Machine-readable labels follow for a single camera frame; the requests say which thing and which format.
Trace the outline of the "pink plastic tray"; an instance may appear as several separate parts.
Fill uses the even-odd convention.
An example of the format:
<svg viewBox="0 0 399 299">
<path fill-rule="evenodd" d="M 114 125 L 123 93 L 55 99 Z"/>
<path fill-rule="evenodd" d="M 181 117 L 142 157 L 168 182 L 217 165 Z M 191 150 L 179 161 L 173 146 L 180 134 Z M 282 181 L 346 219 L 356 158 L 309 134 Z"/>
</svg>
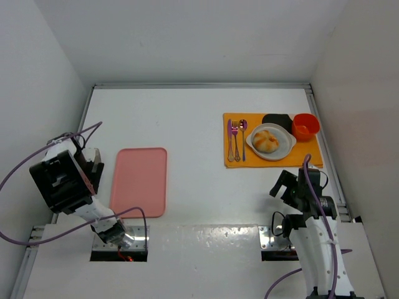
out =
<svg viewBox="0 0 399 299">
<path fill-rule="evenodd" d="M 118 152 L 110 208 L 116 212 L 140 207 L 149 218 L 166 211 L 167 151 L 164 148 L 125 148 Z"/>
</svg>

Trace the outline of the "round yellow orange bread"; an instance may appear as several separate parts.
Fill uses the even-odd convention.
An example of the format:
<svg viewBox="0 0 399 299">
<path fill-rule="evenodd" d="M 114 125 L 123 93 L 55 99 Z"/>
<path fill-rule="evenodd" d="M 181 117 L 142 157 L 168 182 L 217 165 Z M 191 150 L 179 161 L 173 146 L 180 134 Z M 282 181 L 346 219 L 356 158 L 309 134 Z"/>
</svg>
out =
<svg viewBox="0 0 399 299">
<path fill-rule="evenodd" d="M 258 131 L 252 141 L 253 147 L 263 153 L 273 153 L 279 148 L 279 140 L 268 130 Z"/>
</svg>

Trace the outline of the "metal spatula wooden handle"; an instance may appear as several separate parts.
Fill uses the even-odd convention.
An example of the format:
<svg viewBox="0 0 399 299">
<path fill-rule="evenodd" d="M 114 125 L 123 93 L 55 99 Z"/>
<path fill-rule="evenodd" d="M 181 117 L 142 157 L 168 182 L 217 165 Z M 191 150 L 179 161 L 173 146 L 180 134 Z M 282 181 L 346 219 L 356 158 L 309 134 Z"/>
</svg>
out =
<svg viewBox="0 0 399 299">
<path fill-rule="evenodd" d="M 99 168 L 103 167 L 103 162 L 102 162 L 100 151 L 98 148 L 94 148 L 93 163 L 94 163 L 93 168 L 92 168 L 93 173 L 97 172 Z"/>
</svg>

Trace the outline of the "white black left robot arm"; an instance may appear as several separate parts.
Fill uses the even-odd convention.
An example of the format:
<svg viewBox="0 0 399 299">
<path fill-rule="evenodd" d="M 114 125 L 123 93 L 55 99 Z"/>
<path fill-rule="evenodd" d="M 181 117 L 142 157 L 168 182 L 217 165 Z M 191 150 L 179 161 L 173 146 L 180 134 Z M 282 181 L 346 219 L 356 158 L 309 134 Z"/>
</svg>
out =
<svg viewBox="0 0 399 299">
<path fill-rule="evenodd" d="M 123 222 L 105 207 L 96 195 L 103 172 L 100 151 L 84 148 L 76 137 L 60 135 L 47 143 L 44 158 L 29 172 L 48 208 L 55 214 L 64 213 L 83 218 L 105 244 L 127 248 L 133 237 Z"/>
</svg>

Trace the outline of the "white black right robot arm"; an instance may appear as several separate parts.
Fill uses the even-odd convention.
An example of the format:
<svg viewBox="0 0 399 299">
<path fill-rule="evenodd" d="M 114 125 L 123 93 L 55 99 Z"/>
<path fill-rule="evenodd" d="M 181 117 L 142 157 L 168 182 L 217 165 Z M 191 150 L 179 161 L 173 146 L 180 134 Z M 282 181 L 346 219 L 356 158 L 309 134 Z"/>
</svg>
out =
<svg viewBox="0 0 399 299">
<path fill-rule="evenodd" d="M 281 187 L 284 204 L 298 210 L 282 219 L 280 236 L 295 248 L 305 277 L 308 298 L 356 298 L 345 269 L 337 237 L 335 201 L 323 195 L 320 171 L 300 168 L 297 174 L 283 170 L 269 194 Z"/>
</svg>

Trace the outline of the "clear round plate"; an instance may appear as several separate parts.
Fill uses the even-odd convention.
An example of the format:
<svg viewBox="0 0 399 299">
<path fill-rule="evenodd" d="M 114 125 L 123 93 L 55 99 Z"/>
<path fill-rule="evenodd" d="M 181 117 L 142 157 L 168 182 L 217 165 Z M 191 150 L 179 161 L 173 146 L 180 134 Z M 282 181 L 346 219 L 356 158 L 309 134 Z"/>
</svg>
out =
<svg viewBox="0 0 399 299">
<path fill-rule="evenodd" d="M 246 138 L 246 144 L 254 153 L 268 161 L 286 158 L 296 143 L 293 135 L 274 123 L 264 123 L 255 127 Z"/>
</svg>

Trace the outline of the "orange plastic cup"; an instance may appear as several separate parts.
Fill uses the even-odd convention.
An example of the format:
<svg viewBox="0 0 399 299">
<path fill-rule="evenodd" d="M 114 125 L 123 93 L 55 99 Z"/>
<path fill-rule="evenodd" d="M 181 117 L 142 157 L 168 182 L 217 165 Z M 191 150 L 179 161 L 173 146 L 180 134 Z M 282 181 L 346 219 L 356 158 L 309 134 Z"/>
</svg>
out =
<svg viewBox="0 0 399 299">
<path fill-rule="evenodd" d="M 318 118 L 310 113 L 300 113 L 292 121 L 292 134 L 297 141 L 310 141 L 320 131 Z"/>
</svg>

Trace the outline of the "orange placemat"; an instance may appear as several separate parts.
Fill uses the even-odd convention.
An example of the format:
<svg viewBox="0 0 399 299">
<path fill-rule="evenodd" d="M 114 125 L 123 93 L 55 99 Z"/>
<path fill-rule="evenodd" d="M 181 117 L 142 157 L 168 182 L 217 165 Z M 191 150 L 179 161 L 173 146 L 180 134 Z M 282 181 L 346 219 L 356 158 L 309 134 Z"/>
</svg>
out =
<svg viewBox="0 0 399 299">
<path fill-rule="evenodd" d="M 268 161 L 260 158 L 258 155 L 254 153 L 254 151 L 246 144 L 246 160 L 243 161 L 243 147 L 242 147 L 242 133 L 239 129 L 239 121 L 241 119 L 245 119 L 248 123 L 247 130 L 245 132 L 245 140 L 249 136 L 249 134 L 255 129 L 255 127 L 261 125 L 261 121 L 265 113 L 224 113 L 223 114 L 223 125 L 224 125 L 224 164 L 227 168 L 289 168 L 289 167 L 301 167 L 304 162 L 304 158 L 307 154 L 311 155 L 311 163 L 318 167 L 323 168 L 322 155 L 319 148 L 319 143 L 317 141 L 317 137 L 313 137 L 310 141 L 300 142 L 297 141 L 296 145 L 293 147 L 292 151 L 289 155 L 279 161 Z M 288 114 L 290 118 L 293 120 L 295 114 Z M 231 119 L 231 123 L 233 120 L 238 122 L 238 149 L 241 160 L 236 162 L 228 161 L 228 132 L 227 132 L 227 122 Z M 234 136 L 232 136 L 232 148 L 233 148 L 233 156 L 234 156 Z"/>
</svg>

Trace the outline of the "black round coaster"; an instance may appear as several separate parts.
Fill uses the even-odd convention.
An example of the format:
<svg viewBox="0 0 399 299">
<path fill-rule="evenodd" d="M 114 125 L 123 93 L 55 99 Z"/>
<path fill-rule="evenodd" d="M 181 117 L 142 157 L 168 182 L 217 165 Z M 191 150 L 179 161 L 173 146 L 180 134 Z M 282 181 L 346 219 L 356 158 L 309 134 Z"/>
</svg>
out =
<svg viewBox="0 0 399 299">
<path fill-rule="evenodd" d="M 292 131 L 292 119 L 288 114 L 268 113 L 263 116 L 261 123 L 273 123 L 283 127 L 289 133 Z"/>
</svg>

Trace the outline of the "purple metallic spoon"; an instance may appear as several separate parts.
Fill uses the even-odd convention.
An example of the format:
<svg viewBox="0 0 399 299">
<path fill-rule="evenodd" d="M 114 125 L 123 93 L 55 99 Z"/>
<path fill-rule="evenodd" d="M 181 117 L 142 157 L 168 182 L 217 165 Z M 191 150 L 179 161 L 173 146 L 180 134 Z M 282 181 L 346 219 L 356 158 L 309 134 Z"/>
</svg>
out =
<svg viewBox="0 0 399 299">
<path fill-rule="evenodd" d="M 245 132 L 247 130 L 248 127 L 248 123 L 245 119 L 241 119 L 239 121 L 239 129 L 242 133 L 242 147 L 243 147 L 243 157 L 242 160 L 245 161 L 246 160 L 246 150 L 245 150 L 245 146 L 246 146 L 246 140 L 245 140 Z"/>
</svg>

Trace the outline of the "purple metallic fork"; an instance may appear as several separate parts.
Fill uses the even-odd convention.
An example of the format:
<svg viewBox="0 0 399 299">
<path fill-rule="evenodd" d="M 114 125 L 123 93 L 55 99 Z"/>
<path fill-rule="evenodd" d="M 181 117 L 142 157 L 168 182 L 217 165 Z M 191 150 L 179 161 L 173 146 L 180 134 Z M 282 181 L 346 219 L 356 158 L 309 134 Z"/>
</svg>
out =
<svg viewBox="0 0 399 299">
<path fill-rule="evenodd" d="M 234 149 L 234 160 L 236 162 L 239 162 L 241 160 L 241 157 L 239 155 L 239 149 L 238 149 L 238 140 L 237 140 L 237 135 L 238 135 L 238 122 L 236 120 L 232 121 L 231 124 L 231 131 L 232 135 L 234 136 L 234 144 L 235 144 L 235 149 Z"/>
</svg>

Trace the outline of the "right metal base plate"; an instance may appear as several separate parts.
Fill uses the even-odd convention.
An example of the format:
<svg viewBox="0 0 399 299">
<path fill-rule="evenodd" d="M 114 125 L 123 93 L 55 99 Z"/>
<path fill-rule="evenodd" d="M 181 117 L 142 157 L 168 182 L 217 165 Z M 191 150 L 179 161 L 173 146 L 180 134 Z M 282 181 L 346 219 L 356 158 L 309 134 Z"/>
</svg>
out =
<svg viewBox="0 0 399 299">
<path fill-rule="evenodd" d="M 278 225 L 272 229 L 271 226 L 259 226 L 259 242 L 263 251 L 288 251 L 294 250 L 295 247 L 289 239 L 282 236 L 282 226 Z"/>
</svg>

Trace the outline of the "metal base plate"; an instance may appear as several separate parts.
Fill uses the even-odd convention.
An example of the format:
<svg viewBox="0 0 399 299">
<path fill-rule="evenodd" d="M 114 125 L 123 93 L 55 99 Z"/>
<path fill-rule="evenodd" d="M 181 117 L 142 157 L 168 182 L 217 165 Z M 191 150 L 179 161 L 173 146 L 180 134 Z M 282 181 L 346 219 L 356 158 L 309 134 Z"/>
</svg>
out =
<svg viewBox="0 0 399 299">
<path fill-rule="evenodd" d="M 282 236 L 282 226 L 278 225 L 272 229 L 271 226 L 259 226 L 259 242 L 263 251 L 288 251 L 294 250 L 295 247 L 289 239 Z"/>
<path fill-rule="evenodd" d="M 92 250 L 97 252 L 121 251 L 144 252 L 149 241 L 149 232 L 145 236 L 145 228 L 142 225 L 126 225 L 125 234 L 119 243 L 103 243 L 99 236 L 94 235 Z"/>
</svg>

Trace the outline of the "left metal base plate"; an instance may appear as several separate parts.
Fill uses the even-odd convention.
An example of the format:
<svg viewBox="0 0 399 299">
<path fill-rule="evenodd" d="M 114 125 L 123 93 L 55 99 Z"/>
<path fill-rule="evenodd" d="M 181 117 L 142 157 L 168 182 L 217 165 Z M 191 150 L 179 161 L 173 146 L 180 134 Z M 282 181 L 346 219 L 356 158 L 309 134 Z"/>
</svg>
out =
<svg viewBox="0 0 399 299">
<path fill-rule="evenodd" d="M 119 243 L 103 243 L 99 236 L 94 235 L 92 250 L 97 252 L 121 251 L 144 252 L 149 241 L 149 232 L 145 236 L 145 228 L 142 225 L 126 225 L 125 234 Z"/>
</svg>

